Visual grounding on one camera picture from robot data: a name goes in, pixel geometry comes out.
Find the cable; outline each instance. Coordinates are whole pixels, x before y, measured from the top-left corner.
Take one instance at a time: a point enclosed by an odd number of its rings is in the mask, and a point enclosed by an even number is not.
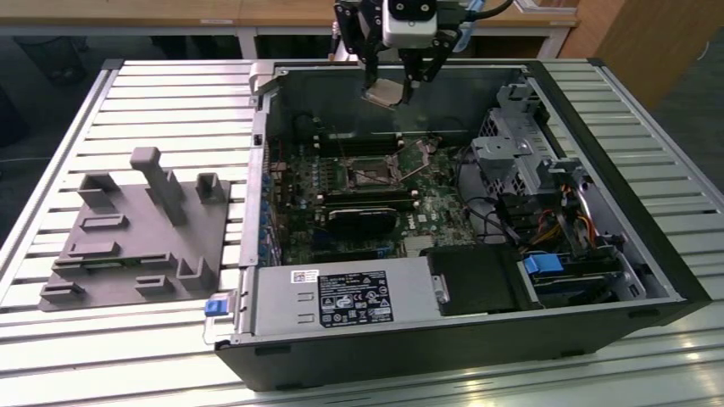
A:
[[[502,13],[502,11],[505,11],[510,7],[510,4],[512,4],[512,0],[505,0],[505,2],[500,4],[500,6],[497,6],[492,10],[478,11],[477,13],[468,12],[464,21],[470,22],[470,21],[489,19],[490,17],[494,17],[500,13]]]
[[[52,157],[24,157],[22,159],[0,159],[0,164],[1,163],[16,163],[18,161],[34,161],[34,160],[45,160],[45,161],[48,161],[49,159],[52,159]]]

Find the blue latch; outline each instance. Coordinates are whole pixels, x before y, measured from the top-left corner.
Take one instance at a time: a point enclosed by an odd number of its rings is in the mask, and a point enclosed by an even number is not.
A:
[[[205,316],[222,316],[228,314],[228,299],[209,299],[205,301]]]
[[[556,273],[564,270],[557,254],[530,254],[530,256],[522,260],[522,265],[525,266],[528,274]]]

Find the table leg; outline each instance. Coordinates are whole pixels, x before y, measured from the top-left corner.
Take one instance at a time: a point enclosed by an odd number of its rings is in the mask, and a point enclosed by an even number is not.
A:
[[[258,59],[257,56],[257,27],[238,27],[236,30],[238,46],[244,59]]]
[[[545,37],[541,50],[538,51],[538,59],[557,58],[557,53],[561,52],[561,47],[564,46],[565,37],[568,37],[568,31],[570,31],[570,28],[568,27],[549,29],[549,34]]]

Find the black cable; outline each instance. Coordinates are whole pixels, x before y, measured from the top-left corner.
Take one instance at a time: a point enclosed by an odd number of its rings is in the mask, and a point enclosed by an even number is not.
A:
[[[505,2],[502,4],[500,4],[500,6],[497,6],[492,10],[485,10],[485,11],[478,11],[478,12],[468,12],[468,14],[465,16],[465,21],[469,22],[469,21],[489,19],[490,17],[494,17],[500,13],[502,13],[502,11],[505,11],[505,9],[508,9],[510,7],[510,4],[512,4],[512,0],[505,0]]]

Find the white sticker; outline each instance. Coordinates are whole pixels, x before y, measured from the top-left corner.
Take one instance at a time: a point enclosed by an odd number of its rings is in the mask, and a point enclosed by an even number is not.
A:
[[[201,20],[201,24],[233,24],[234,21],[233,20],[214,20],[214,19],[210,19],[210,20]]]
[[[318,270],[292,270],[292,283],[317,282]]]

